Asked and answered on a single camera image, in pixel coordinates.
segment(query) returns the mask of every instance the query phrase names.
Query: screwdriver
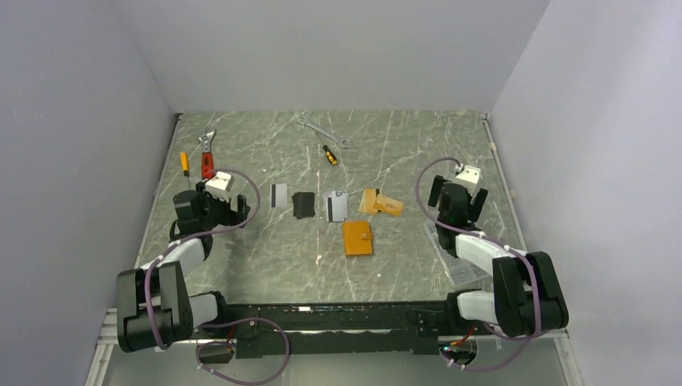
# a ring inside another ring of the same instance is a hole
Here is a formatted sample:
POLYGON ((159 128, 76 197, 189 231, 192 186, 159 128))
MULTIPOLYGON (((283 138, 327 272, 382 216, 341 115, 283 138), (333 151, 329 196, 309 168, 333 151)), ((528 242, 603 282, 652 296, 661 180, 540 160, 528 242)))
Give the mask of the screwdriver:
POLYGON ((336 159, 336 156, 334 155, 334 153, 331 152, 331 150, 329 150, 329 146, 324 144, 324 142, 322 141, 322 137, 320 137, 319 133, 316 134, 318 135, 318 139, 322 143, 322 149, 324 150, 324 155, 327 156, 327 161, 329 161, 329 163, 332 166, 336 166, 336 164, 339 163, 339 161, 336 159))
POLYGON ((329 150, 329 146, 324 145, 322 146, 322 148, 324 150, 324 155, 327 156, 327 161, 329 161, 330 164, 336 165, 337 163, 339 163, 339 161, 336 160, 336 156, 334 155, 334 153, 332 153, 331 150, 329 150))
POLYGON ((187 177, 187 188, 191 190, 191 183, 190 183, 190 164, 187 161, 187 153, 184 151, 180 153, 180 162, 183 164, 183 175, 187 177))

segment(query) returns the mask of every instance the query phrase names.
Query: marble surface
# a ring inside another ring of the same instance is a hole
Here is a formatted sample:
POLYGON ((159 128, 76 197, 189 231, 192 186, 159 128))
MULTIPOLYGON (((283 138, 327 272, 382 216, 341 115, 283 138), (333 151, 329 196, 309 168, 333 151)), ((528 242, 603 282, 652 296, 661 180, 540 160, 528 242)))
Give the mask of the marble surface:
MULTIPOLYGON (((175 219, 172 197, 187 188, 181 151, 189 155, 191 181, 199 179, 198 136, 217 129, 213 141, 216 168, 229 166, 250 175, 261 192, 261 209, 245 229, 215 236, 211 256, 189 274, 190 294, 219 290, 231 303, 362 302, 443 299, 453 289, 433 246, 423 232, 425 216, 414 198, 419 171, 435 158, 455 156, 482 169, 490 191, 478 226, 518 247, 519 239, 504 196, 499 172, 477 113, 440 111, 267 111, 185 113, 170 149, 170 164, 143 249, 141 264, 166 247, 175 219), (331 166, 322 142, 295 117, 304 113, 322 127, 350 137, 350 149, 324 139, 339 158, 331 166), (287 207, 271 208, 272 183, 316 194, 314 218, 296 220, 287 207), (365 187, 405 203, 400 217, 358 212, 365 187), (368 220, 374 253, 346 258, 341 224, 324 220, 325 191, 350 193, 349 220, 368 220)), ((427 172, 421 194, 427 200, 436 174, 446 178, 452 164, 427 172)), ((238 178, 232 189, 255 204, 253 190, 238 178)))

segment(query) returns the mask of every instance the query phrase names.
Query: white wall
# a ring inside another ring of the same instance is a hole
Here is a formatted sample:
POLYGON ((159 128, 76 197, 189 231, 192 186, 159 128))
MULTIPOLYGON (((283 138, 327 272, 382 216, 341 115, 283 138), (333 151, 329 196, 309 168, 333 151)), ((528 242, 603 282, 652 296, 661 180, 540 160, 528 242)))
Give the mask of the white wall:
POLYGON ((177 112, 490 111, 549 0, 114 0, 177 112))
POLYGON ((0 383, 83 384, 173 115, 110 1, 0 6, 0 383))
POLYGON ((493 111, 590 384, 682 379, 682 2, 552 0, 493 111))

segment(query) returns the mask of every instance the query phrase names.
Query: purple cable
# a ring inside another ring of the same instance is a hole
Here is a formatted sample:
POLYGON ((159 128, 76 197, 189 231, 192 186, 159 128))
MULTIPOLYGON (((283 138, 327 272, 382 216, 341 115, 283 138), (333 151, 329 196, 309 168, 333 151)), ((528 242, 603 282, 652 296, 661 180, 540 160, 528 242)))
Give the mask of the purple cable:
POLYGON ((263 319, 263 318, 245 318, 245 319, 236 320, 236 321, 230 322, 230 323, 202 324, 201 327, 203 327, 203 328, 225 328, 225 327, 235 326, 237 324, 251 322, 251 321, 268 323, 270 326, 275 327, 275 330, 281 334, 282 338, 284 338, 284 345, 285 345, 284 361, 281 363, 281 366, 278 368, 278 370, 276 372, 274 372, 271 376, 269 376, 268 378, 265 378, 264 380, 246 381, 246 380, 236 380, 234 378, 226 376, 222 372, 218 372, 218 371, 210 368, 209 366, 207 366, 201 362, 201 359, 199 358, 199 353, 201 353, 201 351, 206 346, 226 346, 226 347, 230 347, 232 345, 231 343, 228 343, 228 342, 218 342, 215 340, 212 342, 202 344, 201 346, 199 346, 199 349, 196 351, 196 363, 199 364, 199 367, 202 368, 203 370, 207 371, 207 372, 210 372, 212 375, 223 379, 223 380, 227 380, 228 382, 232 382, 234 384, 241 384, 244 386, 259 386, 261 384, 267 384, 271 380, 274 380, 275 378, 280 376, 280 374, 282 374, 282 372, 284 371, 284 368, 286 368, 286 365, 289 362, 290 347, 289 347, 289 338, 286 337, 284 330, 282 330, 282 328, 279 327, 275 322, 268 320, 268 319, 263 319))
MULTIPOLYGON (((424 174, 426 173, 426 171, 427 171, 428 169, 430 169, 433 165, 435 165, 435 164, 437 164, 437 163, 439 163, 439 162, 443 162, 443 161, 453 161, 453 162, 456 162, 458 166, 461 166, 461 165, 462 165, 462 163, 461 163, 459 160, 457 160, 456 158, 452 158, 452 157, 443 157, 443 158, 439 158, 439 159, 436 159, 436 160, 432 161, 429 165, 427 165, 427 166, 421 171, 421 173, 419 173, 419 177, 417 178, 417 183, 416 183, 416 185, 415 185, 415 187, 414 187, 414 193, 415 193, 415 195, 416 195, 416 197, 417 197, 417 204, 419 205, 419 207, 421 208, 421 210, 424 212, 424 214, 426 215, 426 217, 428 217, 429 219, 431 219, 436 225, 438 225, 438 226, 440 226, 440 227, 443 227, 443 228, 445 228, 445 229, 448 229, 448 230, 451 230, 451 231, 454 231, 454 232, 459 232, 459 233, 461 233, 461 234, 463 234, 463 235, 473 236, 473 237, 479 237, 479 238, 481 238, 481 239, 483 239, 483 240, 490 241, 491 243, 496 244, 496 245, 498 245, 499 247, 504 248, 504 247, 505 247, 505 243, 501 242, 500 240, 497 240, 497 239, 495 239, 494 237, 491 237, 491 236, 481 236, 481 235, 478 234, 478 233, 470 232, 470 231, 467 231, 467 230, 464 230, 464 229, 452 227, 452 226, 450 226, 450 225, 448 225, 448 224, 444 224, 444 223, 442 223, 441 221, 438 221, 438 219, 436 219, 435 217, 433 217, 433 216, 429 213, 428 209, 426 209, 426 206, 424 205, 424 202, 421 200, 421 196, 419 195, 419 185, 420 185, 420 183, 421 183, 421 179, 424 177, 424 174)), ((537 280, 536 280, 536 278, 535 278, 535 272, 534 272, 534 270, 533 270, 533 268, 532 268, 532 265, 531 265, 530 261, 528 261, 528 259, 526 258, 525 255, 523 255, 522 253, 518 253, 516 250, 514 250, 514 249, 512 249, 512 248, 509 248, 508 252, 511 253, 514 257, 519 258, 519 260, 521 260, 521 262, 524 263, 526 269, 528 270, 528 275, 530 276, 530 281, 531 281, 531 291, 532 291, 532 298, 533 298, 533 311, 534 311, 534 313, 535 313, 535 332, 533 332, 532 335, 527 336, 527 337, 523 337, 523 338, 509 338, 509 337, 507 337, 507 336, 505 336, 505 335, 500 335, 500 334, 498 334, 496 331, 493 331, 492 328, 491 328, 490 326, 487 325, 487 323, 484 323, 483 325, 484 325, 484 326, 486 327, 486 329, 489 330, 493 335, 498 336, 498 337, 500 337, 501 339, 505 339, 505 340, 522 340, 522 341, 524 341, 524 344, 523 344, 521 347, 519 347, 519 349, 516 350, 516 352, 514 352, 514 354, 512 354, 507 360, 505 360, 504 362, 502 362, 502 363, 500 363, 500 364, 497 364, 497 365, 495 365, 495 366, 490 366, 490 367, 487 367, 487 368, 465 368, 466 370, 471 371, 471 372, 492 372, 492 371, 494 371, 494 370, 499 370, 500 368, 503 368, 503 367, 507 366, 507 365, 510 364, 512 361, 514 361, 514 359, 516 359, 516 358, 520 355, 520 353, 526 348, 526 346, 527 346, 528 343, 530 342, 530 339, 536 338, 536 337, 542 335, 542 332, 541 332, 541 328, 542 328, 542 327, 541 327, 541 325, 540 325, 540 295, 538 294, 538 291, 537 291, 537 280)), ((455 366, 460 367, 460 368, 464 368, 464 367, 463 367, 462 365, 460 365, 460 364, 457 364, 457 363, 453 363, 453 364, 454 364, 455 366)))
POLYGON ((195 239, 197 237, 202 237, 202 236, 208 236, 208 235, 217 235, 219 233, 225 233, 225 232, 230 232, 235 229, 241 228, 248 224, 253 217, 256 216, 258 213, 258 209, 261 208, 261 193, 258 191, 258 186, 256 183, 248 177, 243 171, 237 170, 237 169, 232 169, 232 168, 224 168, 224 169, 215 169, 214 171, 223 171, 225 173, 235 173, 237 175, 240 175, 246 179, 247 182, 251 184, 253 187, 253 190, 256 192, 256 207, 251 211, 251 215, 246 218, 246 220, 238 223, 237 225, 233 225, 231 227, 227 227, 224 229, 218 229, 218 230, 211 230, 211 231, 206 231, 206 232, 199 232, 195 233, 193 235, 189 235, 187 237, 184 237, 180 240, 179 243, 177 244, 172 244, 170 247, 168 247, 163 253, 161 254, 160 257, 157 257, 154 261, 151 262, 150 267, 147 269, 147 272, 145 274, 145 302, 146 302, 146 309, 147 309, 147 315, 149 315, 150 319, 150 325, 151 325, 151 332, 154 335, 154 341, 156 341, 156 345, 161 348, 162 350, 167 350, 169 345, 166 345, 163 340, 161 339, 161 333, 158 332, 158 324, 156 324, 156 317, 154 316, 154 306, 151 304, 151 273, 154 271, 156 266, 161 263, 161 260, 165 259, 166 256, 168 256, 169 253, 173 252, 173 249, 177 248, 178 245, 185 243, 189 240, 195 239))

